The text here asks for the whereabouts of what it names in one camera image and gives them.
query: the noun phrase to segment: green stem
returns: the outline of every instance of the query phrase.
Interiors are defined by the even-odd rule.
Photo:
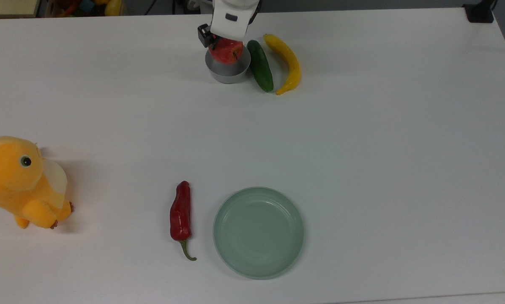
[[[181,247],[183,247],[183,252],[185,253],[185,256],[186,258],[188,258],[189,260],[191,261],[196,261],[197,258],[191,258],[189,255],[188,255],[188,252],[186,250],[186,240],[182,240],[182,241],[179,241],[179,243],[181,243]]]

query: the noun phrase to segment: green cucumber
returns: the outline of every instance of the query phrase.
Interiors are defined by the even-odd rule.
[[[266,92],[271,92],[273,90],[273,75],[271,75],[271,69],[269,68],[268,58],[265,57],[264,49],[258,41],[250,40],[247,43],[247,49],[251,54],[251,71],[254,75],[254,79]]]

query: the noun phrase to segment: green plate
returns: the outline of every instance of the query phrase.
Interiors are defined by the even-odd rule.
[[[252,279],[271,279],[287,271],[303,246],[303,221],[294,204],[268,188],[232,195],[215,218],[217,252],[233,271]]]

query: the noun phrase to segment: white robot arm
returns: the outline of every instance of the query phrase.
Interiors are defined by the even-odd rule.
[[[262,6],[262,0],[213,0],[211,25],[200,25],[198,37],[204,47],[214,46],[217,37],[242,41],[248,25]]]

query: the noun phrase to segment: gray floor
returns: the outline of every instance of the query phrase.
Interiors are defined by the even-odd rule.
[[[324,10],[367,10],[390,8],[456,8],[463,3],[478,0],[263,0],[262,12],[324,11]],[[129,15],[143,15],[152,0],[127,0]],[[156,0],[150,15],[169,15],[171,0]],[[505,0],[498,0],[494,15],[505,38]]]

